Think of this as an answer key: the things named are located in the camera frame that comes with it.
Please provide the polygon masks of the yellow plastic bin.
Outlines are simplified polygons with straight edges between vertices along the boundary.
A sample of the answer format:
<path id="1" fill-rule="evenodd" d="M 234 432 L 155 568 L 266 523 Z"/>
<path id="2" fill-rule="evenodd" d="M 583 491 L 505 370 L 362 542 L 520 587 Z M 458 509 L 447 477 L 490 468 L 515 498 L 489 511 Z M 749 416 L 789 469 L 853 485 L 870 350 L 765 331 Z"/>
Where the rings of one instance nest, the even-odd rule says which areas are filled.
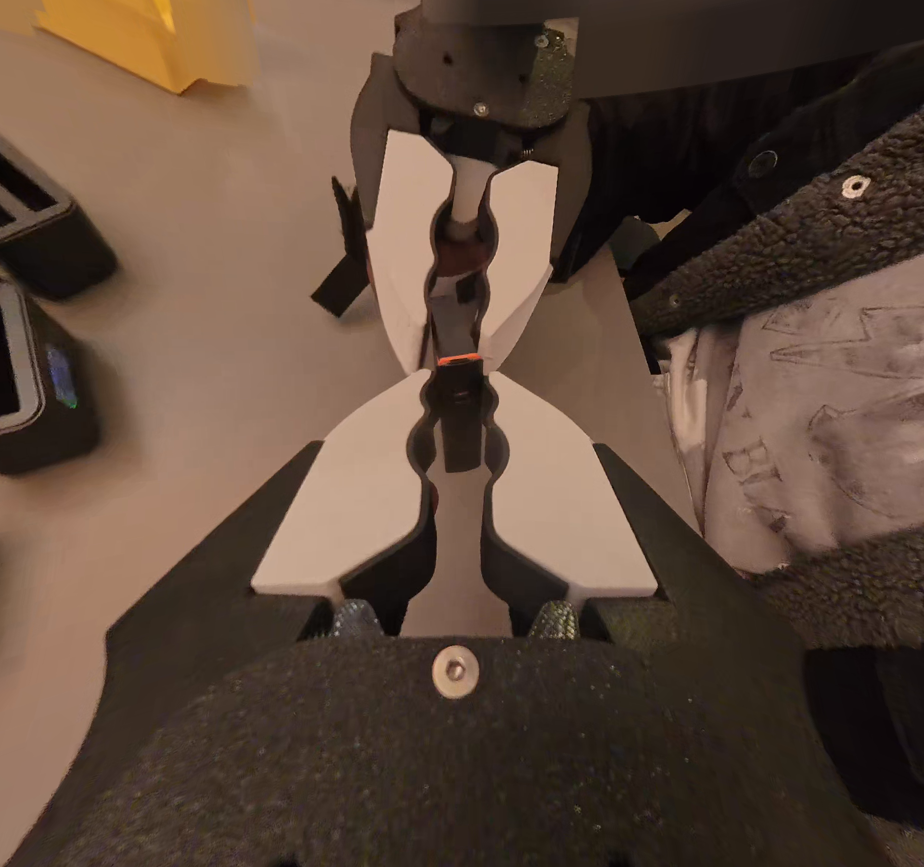
<path id="1" fill-rule="evenodd" d="M 259 74 L 251 0 L 2 0 L 2 27 L 40 29 L 174 94 Z"/>

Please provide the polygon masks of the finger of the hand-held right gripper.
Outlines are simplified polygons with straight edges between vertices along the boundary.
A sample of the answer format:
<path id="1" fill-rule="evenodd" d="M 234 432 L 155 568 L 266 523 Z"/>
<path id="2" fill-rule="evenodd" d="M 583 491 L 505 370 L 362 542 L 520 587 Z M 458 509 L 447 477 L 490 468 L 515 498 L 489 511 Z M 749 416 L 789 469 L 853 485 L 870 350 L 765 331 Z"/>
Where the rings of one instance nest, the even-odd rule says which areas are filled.
<path id="1" fill-rule="evenodd" d="M 497 371 L 523 335 L 552 273 L 552 225 L 558 170 L 525 161 L 490 180 L 487 210 L 495 250 L 487 266 L 487 303 L 479 356 Z"/>
<path id="2" fill-rule="evenodd" d="M 421 135 L 390 131 L 367 245 L 380 316 L 406 375 L 420 368 L 435 264 L 433 228 L 454 170 Z"/>

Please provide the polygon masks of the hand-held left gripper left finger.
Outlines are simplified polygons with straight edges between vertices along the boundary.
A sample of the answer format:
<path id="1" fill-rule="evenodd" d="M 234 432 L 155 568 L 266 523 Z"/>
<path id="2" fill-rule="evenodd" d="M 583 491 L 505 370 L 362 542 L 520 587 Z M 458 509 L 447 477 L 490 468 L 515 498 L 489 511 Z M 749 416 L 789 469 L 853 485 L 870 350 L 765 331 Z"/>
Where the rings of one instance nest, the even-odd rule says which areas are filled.
<path id="1" fill-rule="evenodd" d="M 401 632 L 436 568 L 432 381 L 409 375 L 321 442 L 251 578 L 257 595 L 361 600 L 386 634 Z"/>

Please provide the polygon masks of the grey printed shirt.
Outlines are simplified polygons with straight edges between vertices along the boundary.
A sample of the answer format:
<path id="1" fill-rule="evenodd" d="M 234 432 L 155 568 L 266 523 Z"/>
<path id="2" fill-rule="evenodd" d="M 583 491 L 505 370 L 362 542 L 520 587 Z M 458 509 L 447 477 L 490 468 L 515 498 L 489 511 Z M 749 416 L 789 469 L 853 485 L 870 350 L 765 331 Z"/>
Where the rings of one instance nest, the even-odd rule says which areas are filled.
<path id="1" fill-rule="evenodd" d="M 764 573 L 923 519 L 923 260 L 656 343 L 700 529 Z"/>

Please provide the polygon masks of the black battery charging case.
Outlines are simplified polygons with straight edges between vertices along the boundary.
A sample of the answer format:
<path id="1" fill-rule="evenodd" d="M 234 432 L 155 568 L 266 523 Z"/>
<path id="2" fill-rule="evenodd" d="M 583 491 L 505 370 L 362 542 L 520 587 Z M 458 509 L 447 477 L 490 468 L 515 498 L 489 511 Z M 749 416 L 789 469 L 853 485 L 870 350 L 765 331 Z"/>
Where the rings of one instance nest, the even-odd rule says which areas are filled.
<path id="1" fill-rule="evenodd" d="M 1 140 L 1 263 L 32 295 L 52 302 L 104 283 L 115 254 L 65 188 Z"/>
<path id="2" fill-rule="evenodd" d="M 2 280 L 2 476 L 83 457 L 100 440 L 84 346 L 18 285 Z"/>

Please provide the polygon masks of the black battery orange trim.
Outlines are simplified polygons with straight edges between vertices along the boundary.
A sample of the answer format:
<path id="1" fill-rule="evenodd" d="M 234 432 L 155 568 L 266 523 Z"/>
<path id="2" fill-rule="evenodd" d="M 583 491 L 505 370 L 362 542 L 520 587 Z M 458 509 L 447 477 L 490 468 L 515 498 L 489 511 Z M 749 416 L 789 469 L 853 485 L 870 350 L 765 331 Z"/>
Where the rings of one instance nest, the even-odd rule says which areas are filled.
<path id="1" fill-rule="evenodd" d="M 445 471 L 481 464 L 483 364 L 474 339 L 475 311 L 455 294 L 430 300 L 433 382 L 431 398 L 440 424 Z"/>

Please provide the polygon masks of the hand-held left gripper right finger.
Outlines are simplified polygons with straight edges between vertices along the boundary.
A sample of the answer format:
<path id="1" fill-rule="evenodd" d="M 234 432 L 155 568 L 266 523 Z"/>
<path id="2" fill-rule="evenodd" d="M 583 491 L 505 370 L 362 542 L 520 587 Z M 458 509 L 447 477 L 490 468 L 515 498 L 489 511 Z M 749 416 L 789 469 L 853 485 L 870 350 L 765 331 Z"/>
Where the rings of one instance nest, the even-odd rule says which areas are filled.
<path id="1" fill-rule="evenodd" d="M 543 607 L 579 615 L 593 599 L 646 599 L 658 590 L 588 435 L 499 372 L 484 385 L 480 573 L 524 637 Z"/>

